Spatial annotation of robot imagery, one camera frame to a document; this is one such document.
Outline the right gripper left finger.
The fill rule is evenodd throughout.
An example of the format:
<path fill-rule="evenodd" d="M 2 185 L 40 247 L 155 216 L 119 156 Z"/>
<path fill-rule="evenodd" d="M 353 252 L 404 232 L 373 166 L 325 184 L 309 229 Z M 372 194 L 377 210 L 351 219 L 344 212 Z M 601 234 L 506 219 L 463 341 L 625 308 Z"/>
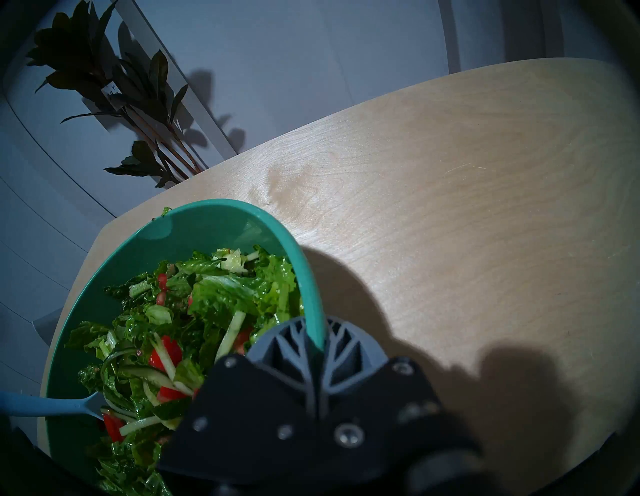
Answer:
<path fill-rule="evenodd" d="M 318 352 L 307 320 L 269 329 L 245 354 L 209 369 L 185 417 L 162 448 L 165 483 L 270 483 L 325 455 L 318 421 Z"/>

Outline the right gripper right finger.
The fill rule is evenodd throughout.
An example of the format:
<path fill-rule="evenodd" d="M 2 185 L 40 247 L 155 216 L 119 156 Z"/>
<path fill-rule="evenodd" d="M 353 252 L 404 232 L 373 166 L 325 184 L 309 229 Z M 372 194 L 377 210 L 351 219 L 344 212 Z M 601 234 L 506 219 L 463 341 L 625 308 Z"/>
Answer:
<path fill-rule="evenodd" d="M 480 448 L 443 406 L 419 365 L 387 357 L 363 329 L 328 320 L 318 414 L 347 480 L 462 480 L 480 475 Z"/>

